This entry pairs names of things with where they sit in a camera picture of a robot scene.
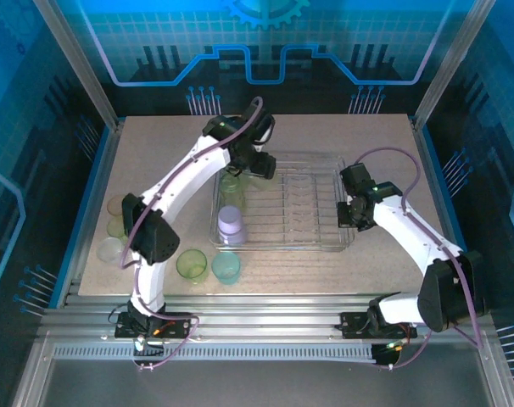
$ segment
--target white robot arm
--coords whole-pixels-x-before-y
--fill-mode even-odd
[[[481,273],[476,270],[483,263],[478,253],[462,253],[416,213],[394,184],[376,184],[364,164],[347,167],[341,177],[351,201],[338,204],[338,226],[356,227],[359,231],[381,226],[423,274],[418,294],[395,293],[371,301],[368,320],[376,334],[386,336],[388,329],[397,324],[424,324],[441,332],[467,321],[471,313],[480,316],[486,312],[478,280]],[[461,267],[463,276],[457,267]],[[464,287],[469,290],[470,301],[461,278],[467,279]]]
[[[138,269],[127,307],[131,324],[136,323],[140,332],[154,332],[164,325],[154,314],[165,312],[165,267],[180,242],[170,224],[188,199],[221,169],[271,179],[276,160],[261,149],[270,140],[274,124],[260,98],[240,116],[217,116],[169,174],[140,197],[127,194],[123,199],[123,221],[129,236],[125,252],[130,247]]]

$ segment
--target beige tabletop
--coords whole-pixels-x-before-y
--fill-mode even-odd
[[[353,163],[365,151],[382,146],[405,148],[418,157],[405,114],[276,115],[267,151],[333,153]],[[115,195],[139,195],[160,180],[193,146],[206,116],[128,117],[115,155],[101,212],[80,285],[80,295],[127,295],[132,270],[120,270],[97,258],[108,234],[107,202]],[[364,160],[376,182],[391,181],[406,189],[415,176],[413,164],[399,153],[375,153]],[[221,285],[210,272],[193,285],[176,272],[175,260],[187,248],[203,251],[211,263],[218,253],[209,241],[213,181],[208,181],[172,225],[181,238],[165,275],[167,294],[216,293],[386,293],[418,291],[422,275],[402,247],[384,230],[355,232],[341,253],[241,253],[242,272],[233,286]],[[423,175],[408,199],[412,207],[441,231],[427,178]]]

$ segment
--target green cup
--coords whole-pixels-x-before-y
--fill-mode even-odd
[[[206,256],[194,248],[180,254],[176,261],[176,270],[180,276],[193,284],[203,282],[209,274]]]

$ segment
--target enclosure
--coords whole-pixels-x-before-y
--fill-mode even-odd
[[[274,187],[244,187],[240,277],[210,271],[232,248],[214,175],[172,223],[165,269],[168,311],[200,323],[140,372],[132,360],[180,341],[142,355],[116,337],[134,270],[98,256],[125,237],[109,205],[256,96],[277,171]],[[382,147],[421,162],[410,204],[483,256],[490,309],[483,348],[449,329],[390,372],[367,366],[389,340],[341,325],[422,285],[388,231],[338,228],[341,171]],[[401,191],[416,175],[396,152],[364,162]],[[199,284],[176,272],[190,248],[209,262]],[[416,332],[401,361],[429,330]],[[514,405],[514,0],[0,0],[0,406],[141,403]]]

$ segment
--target blue wall panel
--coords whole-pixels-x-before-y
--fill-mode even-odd
[[[120,115],[195,114],[190,86],[213,86],[227,113],[258,93],[287,95],[267,100],[274,113],[347,113],[358,86],[386,86],[382,111],[413,113],[471,6],[61,2]]]
[[[442,165],[458,154],[457,162],[467,172],[464,181],[447,192],[468,248],[485,258],[484,280],[494,321],[498,327],[510,326],[514,322],[513,0],[497,1],[428,129]],[[446,176],[450,168],[444,167]]]

